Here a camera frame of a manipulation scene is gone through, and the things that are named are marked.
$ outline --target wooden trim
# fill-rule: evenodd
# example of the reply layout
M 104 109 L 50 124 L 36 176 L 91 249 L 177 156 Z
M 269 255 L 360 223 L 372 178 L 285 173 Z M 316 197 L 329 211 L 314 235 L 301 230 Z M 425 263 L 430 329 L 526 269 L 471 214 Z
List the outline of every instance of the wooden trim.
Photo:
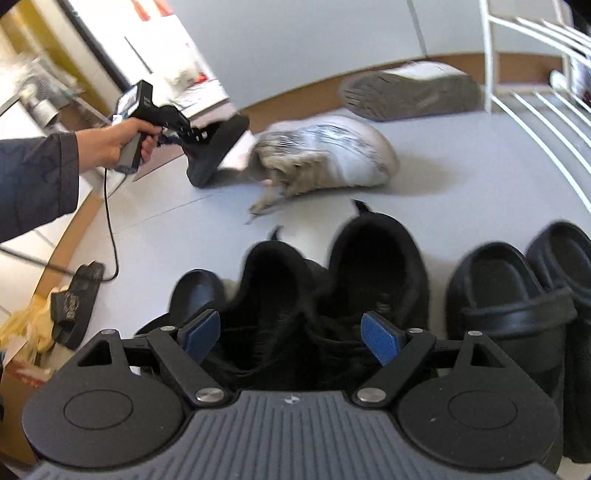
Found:
M 432 57 L 429 60 L 452 65 L 471 75 L 479 83 L 484 83 L 484 54 L 446 55 Z M 407 62 L 376 66 L 363 71 L 390 69 L 404 63 Z M 546 85 L 552 70 L 562 70 L 561 57 L 521 53 L 501 54 L 502 83 L 541 83 Z M 246 107 L 242 113 L 250 117 L 251 131 L 259 133 L 274 122 L 307 118 L 342 108 L 343 104 L 339 99 L 338 90 L 341 81 L 348 75 L 350 74 L 329 78 L 282 93 Z
M 103 199 L 96 192 L 90 192 L 61 237 L 49 259 L 49 263 L 61 268 L 68 267 L 76 248 L 82 241 L 82 237 L 102 205 Z M 47 298 L 52 289 L 60 285 L 62 279 L 63 275 L 61 273 L 46 268 L 39 279 L 35 295 L 39 295 L 44 299 Z

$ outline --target black cable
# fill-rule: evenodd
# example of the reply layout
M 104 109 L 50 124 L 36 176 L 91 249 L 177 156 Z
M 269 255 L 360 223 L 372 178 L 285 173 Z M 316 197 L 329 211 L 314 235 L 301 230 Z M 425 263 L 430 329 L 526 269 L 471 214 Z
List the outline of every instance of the black cable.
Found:
M 111 236 L 111 244 L 113 245 L 113 255 L 115 256 L 115 273 L 113 273 L 110 277 L 103 277 L 99 280 L 100 283 L 108 283 L 113 281 L 119 275 L 119 255 L 117 254 L 117 245 L 115 245 L 115 236 L 113 234 L 113 227 L 111 226 L 111 214 L 109 213 L 109 200 L 107 197 L 107 169 L 105 169 L 105 181 L 103 183 L 103 191 L 105 192 L 105 213 L 107 216 L 107 225 L 109 227 L 109 235 Z M 38 267 L 47 268 L 48 270 L 53 270 L 54 272 L 61 273 L 68 277 L 73 277 L 76 275 L 76 272 L 72 272 L 71 270 L 67 270 L 65 268 L 61 268 L 57 265 L 44 262 L 39 258 L 29 257 L 28 255 L 22 254 L 20 252 L 15 252 L 10 248 L 3 247 L 0 245 L 0 251 L 8 254 L 12 257 L 18 258 L 19 260 L 23 260 L 25 262 L 29 262 L 30 264 L 36 265 Z M 83 275 L 78 275 L 82 280 L 88 280 L 92 282 L 96 282 L 97 279 L 95 278 L 86 278 Z

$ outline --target shoe pull tab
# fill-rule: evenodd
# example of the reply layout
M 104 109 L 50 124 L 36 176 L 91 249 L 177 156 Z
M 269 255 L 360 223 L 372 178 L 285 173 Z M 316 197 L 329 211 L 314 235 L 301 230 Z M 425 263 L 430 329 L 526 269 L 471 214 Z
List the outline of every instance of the shoe pull tab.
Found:
M 362 202 L 361 200 L 353 200 L 355 207 L 357 208 L 358 213 L 361 215 L 362 213 L 370 213 L 371 210 L 367 206 L 366 203 Z
M 269 235 L 269 240 L 276 240 L 280 242 L 281 239 L 279 238 L 279 232 L 281 232 L 281 230 L 283 230 L 283 225 L 277 225 L 275 230 L 273 230 Z

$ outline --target shoe sole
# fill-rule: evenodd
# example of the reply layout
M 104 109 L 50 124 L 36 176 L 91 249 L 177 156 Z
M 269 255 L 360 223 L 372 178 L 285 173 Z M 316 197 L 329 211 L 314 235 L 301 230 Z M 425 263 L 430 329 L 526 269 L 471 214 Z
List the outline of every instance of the shoe sole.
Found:
M 347 78 L 339 96 L 353 113 L 377 122 L 470 112 L 480 107 L 482 97 L 478 83 L 466 74 L 413 80 L 388 72 Z

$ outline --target ribbed gray surface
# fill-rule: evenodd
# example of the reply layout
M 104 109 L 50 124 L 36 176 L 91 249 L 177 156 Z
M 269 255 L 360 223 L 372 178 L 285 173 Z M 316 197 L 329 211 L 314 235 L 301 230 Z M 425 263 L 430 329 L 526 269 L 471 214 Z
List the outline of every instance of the ribbed gray surface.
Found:
M 142 465 L 86 473 L 43 464 L 29 478 L 471 480 L 484 476 L 556 478 L 538 465 L 489 475 L 456 472 L 406 445 L 386 413 L 354 407 L 339 392 L 246 392 L 227 408 L 197 413 L 172 448 Z

